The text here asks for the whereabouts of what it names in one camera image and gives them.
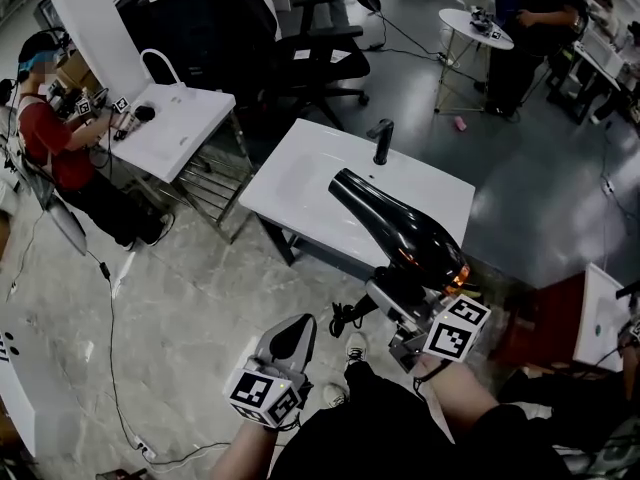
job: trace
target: red shirt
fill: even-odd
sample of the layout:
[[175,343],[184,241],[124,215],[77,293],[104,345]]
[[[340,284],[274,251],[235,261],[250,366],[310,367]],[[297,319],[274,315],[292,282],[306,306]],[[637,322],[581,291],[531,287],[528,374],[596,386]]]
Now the red shirt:
[[36,96],[44,102],[29,105],[20,114],[20,132],[24,137],[29,160],[38,165],[47,165],[50,151],[56,186],[65,190],[81,189],[91,181],[95,172],[89,150],[66,150],[72,135],[69,127],[58,118],[42,96],[29,96]]

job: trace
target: person in red shirt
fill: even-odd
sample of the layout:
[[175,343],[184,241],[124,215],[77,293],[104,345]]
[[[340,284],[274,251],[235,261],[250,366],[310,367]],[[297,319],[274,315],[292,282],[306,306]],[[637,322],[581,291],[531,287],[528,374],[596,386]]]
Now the person in red shirt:
[[53,37],[40,32],[27,39],[18,58],[18,129],[29,161],[50,174],[62,199],[85,212],[125,249],[133,248],[137,238],[155,245],[173,225],[173,215],[148,216],[91,163],[88,147],[108,130],[111,117],[100,117],[87,126],[80,120],[65,123],[39,96],[47,75],[55,74],[57,50]]

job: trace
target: gray floor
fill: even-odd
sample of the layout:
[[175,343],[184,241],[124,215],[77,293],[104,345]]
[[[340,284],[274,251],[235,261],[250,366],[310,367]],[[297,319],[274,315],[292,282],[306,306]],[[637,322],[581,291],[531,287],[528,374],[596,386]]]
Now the gray floor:
[[[444,50],[438,11],[461,8],[456,0],[381,2],[385,16],[431,52]],[[355,0],[347,3],[352,24],[365,29],[360,46],[381,40],[381,20],[368,16]],[[285,35],[295,33],[298,19],[293,14],[282,16]],[[421,53],[391,27],[387,38],[387,48]],[[332,99],[330,104],[347,131],[361,137],[380,119],[392,119],[392,148],[476,187],[465,253],[536,287],[568,277],[590,261],[606,265],[622,283],[640,277],[638,221],[624,219],[600,189],[602,125],[574,124],[560,108],[546,102],[549,89],[542,83],[520,109],[519,123],[464,113],[468,128],[461,133],[454,129],[454,115],[433,113],[440,64],[392,52],[366,55],[371,74],[345,85],[367,91],[369,106],[360,107],[353,97]],[[467,55],[461,69],[482,78],[484,52],[472,50]],[[545,69],[539,69],[536,80]],[[464,94],[477,98],[471,81],[458,77],[455,83]],[[316,111],[309,116],[327,122]],[[637,214],[640,141],[620,116],[614,115],[612,121],[606,172],[619,201]]]
[[[436,11],[455,0],[383,2],[391,20],[428,48],[439,48]],[[362,44],[378,40],[379,20],[367,17],[359,6],[349,10],[354,22],[366,25]],[[395,32],[388,35],[388,46],[411,48]],[[521,123],[465,116],[469,129],[460,134],[450,116],[433,117],[437,64],[392,53],[370,58],[371,75],[351,82],[367,89],[370,106],[362,109],[344,100],[334,102],[335,108],[359,135],[382,117],[394,119],[396,149],[477,187],[467,253],[539,284],[586,261],[602,260],[606,203],[598,188],[601,128],[576,128],[540,93],[521,112]],[[619,120],[610,137],[608,171],[623,200],[625,187],[628,192],[637,184],[637,139]],[[625,234],[617,208],[609,206],[609,270],[627,280],[638,273],[638,250],[635,238]],[[34,199],[21,194],[0,271],[2,297],[18,272],[39,213]],[[354,302],[362,294],[361,283],[308,257],[293,268],[284,266],[255,220],[227,247],[194,212],[179,208],[169,236],[132,256],[78,216],[92,252],[107,262],[115,279],[121,278],[114,299],[114,362],[122,409],[127,424],[156,449],[159,460],[233,437],[239,420],[222,398],[223,383],[249,339],[289,315],[307,311],[319,321],[308,370],[312,382],[343,382],[347,333],[341,340],[328,335],[331,302]],[[5,311],[20,311],[47,341],[84,412],[75,452],[40,460],[44,477],[86,480],[117,467],[144,467],[118,425],[108,369],[109,293],[95,262],[75,253],[45,218],[24,264],[11,297],[14,305]],[[499,279],[492,284],[499,285]],[[505,290],[493,286],[488,292],[489,302],[499,305]],[[482,382],[494,391],[504,375],[485,361],[504,325],[503,313],[495,309],[471,357]],[[408,385],[409,377],[386,350],[393,333],[389,322],[372,314],[363,330],[371,341],[374,369]],[[303,421],[321,407],[320,396],[320,389],[312,391]],[[204,480],[219,454],[212,451],[166,476]]]

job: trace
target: sink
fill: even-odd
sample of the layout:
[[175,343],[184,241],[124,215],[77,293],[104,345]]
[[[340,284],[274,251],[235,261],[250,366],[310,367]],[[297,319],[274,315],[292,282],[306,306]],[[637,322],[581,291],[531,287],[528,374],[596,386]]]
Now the sink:
[[385,165],[376,165],[375,149],[368,140],[298,119],[244,191],[240,204],[369,266],[387,265],[367,230],[328,191],[333,177],[348,168],[434,218],[461,245],[474,188],[393,149]]

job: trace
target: black faucet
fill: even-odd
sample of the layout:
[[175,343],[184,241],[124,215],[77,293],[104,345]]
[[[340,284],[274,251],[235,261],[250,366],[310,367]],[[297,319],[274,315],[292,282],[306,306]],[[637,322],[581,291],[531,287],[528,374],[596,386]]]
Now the black faucet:
[[381,119],[377,126],[371,128],[371,130],[367,132],[367,137],[373,140],[378,140],[376,156],[373,157],[373,161],[376,164],[384,165],[387,163],[387,154],[389,153],[389,147],[391,146],[392,135],[393,121],[391,119]]

